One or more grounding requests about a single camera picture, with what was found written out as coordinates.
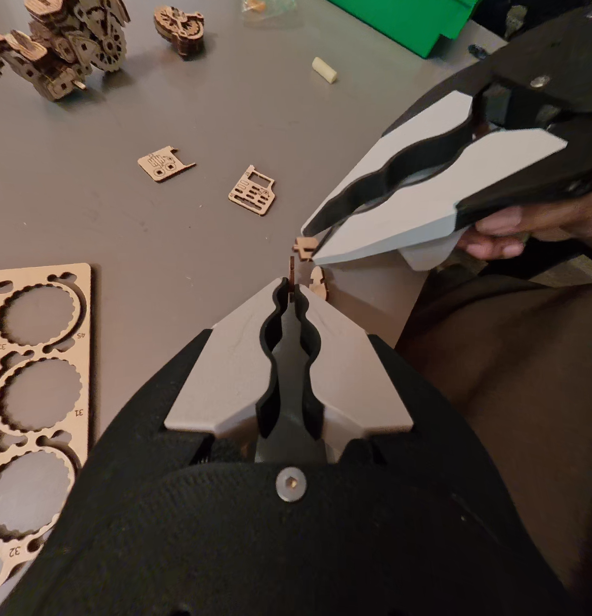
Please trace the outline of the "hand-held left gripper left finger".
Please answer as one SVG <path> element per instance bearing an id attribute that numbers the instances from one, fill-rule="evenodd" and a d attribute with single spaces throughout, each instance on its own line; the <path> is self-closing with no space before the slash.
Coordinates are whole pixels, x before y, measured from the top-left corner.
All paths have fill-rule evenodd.
<path id="1" fill-rule="evenodd" d="M 261 461 L 259 441 L 281 411 L 277 353 L 290 304 L 290 281 L 276 278 L 211 329 L 165 421 L 166 430 L 202 434 Z"/>

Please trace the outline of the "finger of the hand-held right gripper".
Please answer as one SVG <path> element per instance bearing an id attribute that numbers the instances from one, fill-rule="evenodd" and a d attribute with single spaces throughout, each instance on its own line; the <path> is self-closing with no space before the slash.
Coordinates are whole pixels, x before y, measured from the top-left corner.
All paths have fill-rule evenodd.
<path id="1" fill-rule="evenodd" d="M 449 236 L 461 200 L 566 146 L 564 139 L 541 128 L 489 133 L 467 146 L 444 171 L 349 217 L 313 260 L 320 266 L 353 261 Z"/>
<path id="2" fill-rule="evenodd" d="M 471 103 L 470 96 L 451 92 L 383 136 L 317 208 L 301 234 L 313 237 L 340 226 L 355 213 L 385 202 L 398 189 L 444 171 L 475 142 L 463 142 L 471 136 Z"/>

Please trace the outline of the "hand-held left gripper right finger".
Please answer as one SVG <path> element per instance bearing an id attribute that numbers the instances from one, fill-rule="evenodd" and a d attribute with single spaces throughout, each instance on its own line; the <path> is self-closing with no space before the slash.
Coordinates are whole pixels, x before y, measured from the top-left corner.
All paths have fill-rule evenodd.
<path id="1" fill-rule="evenodd" d="M 354 439 L 411 431 L 414 421 L 367 332 L 303 285 L 295 288 L 295 312 L 307 354 L 303 421 L 329 460 Z"/>

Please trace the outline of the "small wooden puzzle assembly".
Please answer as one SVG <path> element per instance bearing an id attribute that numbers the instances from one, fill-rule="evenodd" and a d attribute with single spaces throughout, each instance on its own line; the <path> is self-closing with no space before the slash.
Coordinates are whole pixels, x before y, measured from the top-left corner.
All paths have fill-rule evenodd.
<path id="1" fill-rule="evenodd" d="M 290 302 L 293 301 L 295 287 L 296 287 L 295 257 L 291 256 L 289 258 L 289 266 L 288 266 L 288 296 L 289 296 Z M 320 297 L 323 301 L 328 300 L 329 290 L 327 288 L 327 284 L 325 281 L 325 274 L 323 272 L 322 267 L 314 266 L 313 269 L 311 270 L 308 289 L 312 293 Z"/>

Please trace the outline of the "grey desk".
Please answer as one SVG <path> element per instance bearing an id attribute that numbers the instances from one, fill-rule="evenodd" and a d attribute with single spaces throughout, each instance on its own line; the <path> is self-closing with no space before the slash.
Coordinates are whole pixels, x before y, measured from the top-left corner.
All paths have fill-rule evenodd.
<path id="1" fill-rule="evenodd" d="M 201 329 L 285 274 L 305 220 L 471 44 L 504 44 L 470 21 L 425 60 L 328 1 L 260 23 L 240 1 L 124 3 L 119 72 L 60 103 L 0 77 L 0 270 L 92 266 L 92 445 Z M 197 55 L 159 35 L 161 5 L 204 16 Z M 137 160 L 167 145 L 197 165 L 156 184 Z M 249 165 L 275 180 L 263 217 L 228 199 Z"/>

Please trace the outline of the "person's right hand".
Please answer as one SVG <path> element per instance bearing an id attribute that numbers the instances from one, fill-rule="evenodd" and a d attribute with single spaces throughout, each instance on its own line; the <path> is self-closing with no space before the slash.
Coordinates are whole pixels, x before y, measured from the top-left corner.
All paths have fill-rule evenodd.
<path id="1" fill-rule="evenodd" d="M 457 248 L 482 260 L 509 259 L 524 250 L 531 236 L 543 242 L 592 240 L 592 193 L 554 203 L 514 205 L 468 228 Z"/>

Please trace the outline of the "green box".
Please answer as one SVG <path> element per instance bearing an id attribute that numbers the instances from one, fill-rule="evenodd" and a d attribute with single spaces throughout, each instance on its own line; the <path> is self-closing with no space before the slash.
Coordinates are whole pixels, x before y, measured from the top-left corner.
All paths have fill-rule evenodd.
<path id="1" fill-rule="evenodd" d="M 421 58 L 441 38 L 456 39 L 479 1 L 332 1 Z"/>

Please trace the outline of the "black office chair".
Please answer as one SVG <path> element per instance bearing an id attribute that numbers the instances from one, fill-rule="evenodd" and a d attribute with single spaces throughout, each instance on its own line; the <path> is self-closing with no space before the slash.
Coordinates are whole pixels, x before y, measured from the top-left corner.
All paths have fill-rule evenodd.
<path id="1" fill-rule="evenodd" d="M 530 238 L 519 256 L 487 262 L 477 275 L 479 277 L 501 275 L 519 280 L 531 280 L 556 266 L 581 257 L 592 262 L 592 247 L 580 240 L 543 242 Z"/>

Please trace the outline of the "person's brown clothing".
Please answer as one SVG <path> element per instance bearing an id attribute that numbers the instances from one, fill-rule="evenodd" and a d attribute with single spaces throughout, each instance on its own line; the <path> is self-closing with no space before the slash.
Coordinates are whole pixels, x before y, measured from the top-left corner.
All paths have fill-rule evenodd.
<path id="1" fill-rule="evenodd" d="M 592 283 L 473 278 L 416 307 L 396 350 L 465 417 L 592 615 Z"/>

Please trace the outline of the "wooden offcut with slot grid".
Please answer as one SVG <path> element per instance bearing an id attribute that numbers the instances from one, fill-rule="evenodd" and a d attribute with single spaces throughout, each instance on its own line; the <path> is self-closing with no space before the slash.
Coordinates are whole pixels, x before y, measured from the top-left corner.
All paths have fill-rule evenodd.
<path id="1" fill-rule="evenodd" d="M 274 179 L 261 173 L 254 165 L 249 165 L 229 192 L 228 199 L 263 217 L 268 213 L 276 198 L 273 190 L 274 184 Z"/>

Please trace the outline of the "clear plastic bag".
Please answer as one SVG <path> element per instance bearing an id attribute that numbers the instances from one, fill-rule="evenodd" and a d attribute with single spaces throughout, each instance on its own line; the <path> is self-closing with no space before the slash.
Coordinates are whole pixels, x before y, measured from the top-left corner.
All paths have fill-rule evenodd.
<path id="1" fill-rule="evenodd" d="M 290 15 L 296 1 L 242 1 L 241 14 L 246 23 L 260 23 Z"/>

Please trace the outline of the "wooden puzzle sheet with gear holes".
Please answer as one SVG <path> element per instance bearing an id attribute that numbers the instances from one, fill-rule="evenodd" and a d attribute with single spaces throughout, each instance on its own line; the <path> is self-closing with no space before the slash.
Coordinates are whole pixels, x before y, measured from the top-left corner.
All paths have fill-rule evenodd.
<path id="1" fill-rule="evenodd" d="M 89 264 L 0 270 L 0 587 L 36 558 L 91 445 Z"/>

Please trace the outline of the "wooden offcut with square holes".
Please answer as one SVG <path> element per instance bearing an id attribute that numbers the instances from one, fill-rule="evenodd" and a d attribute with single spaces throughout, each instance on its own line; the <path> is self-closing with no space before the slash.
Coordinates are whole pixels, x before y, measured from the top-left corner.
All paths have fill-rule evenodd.
<path id="1" fill-rule="evenodd" d="M 179 149 L 170 145 L 138 158 L 138 166 L 159 184 L 195 167 L 197 164 L 183 163 L 178 157 Z"/>

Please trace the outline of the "small wooden gear assembly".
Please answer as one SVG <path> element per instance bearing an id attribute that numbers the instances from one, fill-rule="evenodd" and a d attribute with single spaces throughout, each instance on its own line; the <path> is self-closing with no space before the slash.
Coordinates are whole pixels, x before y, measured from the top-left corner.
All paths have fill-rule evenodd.
<path id="1" fill-rule="evenodd" d="M 178 55 L 187 60 L 204 47 L 205 18 L 200 12 L 186 13 L 173 6 L 161 5 L 153 12 L 155 29 Z"/>

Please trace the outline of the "assembled wooden mechanical model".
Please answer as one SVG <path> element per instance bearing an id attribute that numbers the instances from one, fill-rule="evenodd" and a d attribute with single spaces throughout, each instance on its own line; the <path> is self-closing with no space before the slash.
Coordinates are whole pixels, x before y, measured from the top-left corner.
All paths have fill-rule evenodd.
<path id="1" fill-rule="evenodd" d="M 86 88 L 93 68 L 121 69 L 123 28 L 130 16 L 123 1 L 24 1 L 30 35 L 0 34 L 0 76 L 8 65 L 45 99 L 56 102 Z"/>

